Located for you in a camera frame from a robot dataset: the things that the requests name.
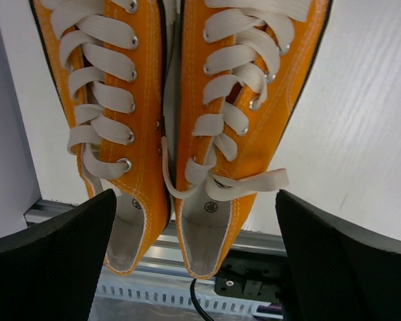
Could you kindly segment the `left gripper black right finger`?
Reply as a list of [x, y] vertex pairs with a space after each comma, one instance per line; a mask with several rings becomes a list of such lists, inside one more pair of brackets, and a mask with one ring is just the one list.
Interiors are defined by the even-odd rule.
[[280, 191], [277, 218], [304, 320], [401, 320], [401, 241]]

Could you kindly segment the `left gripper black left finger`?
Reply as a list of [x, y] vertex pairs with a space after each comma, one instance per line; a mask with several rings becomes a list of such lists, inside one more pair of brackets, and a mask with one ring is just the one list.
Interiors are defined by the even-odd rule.
[[87, 320], [115, 213], [108, 189], [0, 238], [0, 320]]

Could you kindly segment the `orange sneaker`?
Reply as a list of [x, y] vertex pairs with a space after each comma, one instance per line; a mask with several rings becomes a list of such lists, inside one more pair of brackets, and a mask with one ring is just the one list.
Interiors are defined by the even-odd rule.
[[130, 274], [170, 220], [162, 103], [174, 1], [32, 1], [89, 197], [115, 192], [105, 262]]
[[174, 174], [188, 273], [213, 277], [255, 198], [288, 185], [272, 158], [309, 78], [331, 1], [183, 1]]

